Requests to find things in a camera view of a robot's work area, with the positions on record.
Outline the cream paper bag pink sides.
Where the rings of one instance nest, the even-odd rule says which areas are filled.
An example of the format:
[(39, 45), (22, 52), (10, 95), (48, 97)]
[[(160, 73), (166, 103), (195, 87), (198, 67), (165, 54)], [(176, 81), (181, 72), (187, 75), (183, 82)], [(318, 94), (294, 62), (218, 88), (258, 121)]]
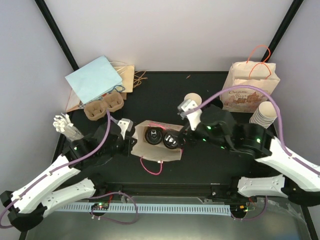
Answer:
[[(182, 129), (182, 126), (145, 120), (134, 127), (134, 134), (132, 137), (137, 140), (137, 143), (132, 148), (131, 154), (136, 157), (139, 157), (140, 164), (146, 172), (148, 172), (151, 175), (158, 176), (162, 173), (163, 163), (181, 160), (183, 149), (182, 147), (178, 147), (176, 149), (166, 148), (163, 143), (163, 138), (162, 141), (157, 145), (149, 144), (145, 139), (145, 132), (148, 127), (161, 128), (164, 137), (164, 134), (168, 131), (175, 131), (179, 134), (179, 130)], [(144, 165), (144, 161), (158, 163), (159, 171), (150, 171)]]

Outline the black coffee cup lid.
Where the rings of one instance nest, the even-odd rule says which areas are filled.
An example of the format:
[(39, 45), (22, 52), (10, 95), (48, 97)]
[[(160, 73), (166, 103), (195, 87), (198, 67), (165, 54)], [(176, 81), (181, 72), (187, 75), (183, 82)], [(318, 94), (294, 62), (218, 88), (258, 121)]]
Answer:
[(160, 127), (148, 127), (144, 137), (149, 144), (158, 145), (163, 139), (163, 130)]

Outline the small stack paper cups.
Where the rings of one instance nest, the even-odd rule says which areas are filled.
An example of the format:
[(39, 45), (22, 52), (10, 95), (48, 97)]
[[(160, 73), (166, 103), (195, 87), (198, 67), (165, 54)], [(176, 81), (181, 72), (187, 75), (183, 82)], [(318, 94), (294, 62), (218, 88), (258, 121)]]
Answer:
[(202, 98), (199, 94), (191, 92), (185, 95), (184, 100), (192, 100), (194, 101), (198, 106), (202, 104)]

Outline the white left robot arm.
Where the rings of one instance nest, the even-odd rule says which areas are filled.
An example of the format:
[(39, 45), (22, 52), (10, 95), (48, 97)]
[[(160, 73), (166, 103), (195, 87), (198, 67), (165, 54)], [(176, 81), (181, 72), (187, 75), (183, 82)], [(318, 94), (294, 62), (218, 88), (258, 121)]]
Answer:
[(128, 155), (136, 143), (128, 134), (132, 121), (121, 119), (100, 126), (94, 134), (70, 142), (57, 159), (30, 183), (16, 191), (4, 191), (0, 201), (4, 206), (1, 217), (10, 224), (1, 229), (15, 228), (26, 232), (39, 225), (44, 218), (73, 202), (101, 200), (113, 195), (100, 174), (94, 173), (77, 183), (61, 187), (82, 171), (103, 164), (103, 159), (114, 155)]

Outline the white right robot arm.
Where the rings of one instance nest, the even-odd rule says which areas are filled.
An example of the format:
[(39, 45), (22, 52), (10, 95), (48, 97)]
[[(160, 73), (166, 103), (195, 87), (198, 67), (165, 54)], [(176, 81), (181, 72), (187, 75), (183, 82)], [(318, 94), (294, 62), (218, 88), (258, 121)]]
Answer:
[(186, 129), (179, 132), (180, 138), (203, 140), (279, 172), (275, 176), (233, 177), (226, 191), (230, 200), (271, 196), (306, 207), (320, 204), (317, 167), (298, 159), (294, 152), (283, 150), (280, 140), (267, 129), (255, 123), (239, 124), (230, 112), (215, 105), (201, 110), (193, 101), (185, 101), (177, 109), (179, 115), (188, 120)]

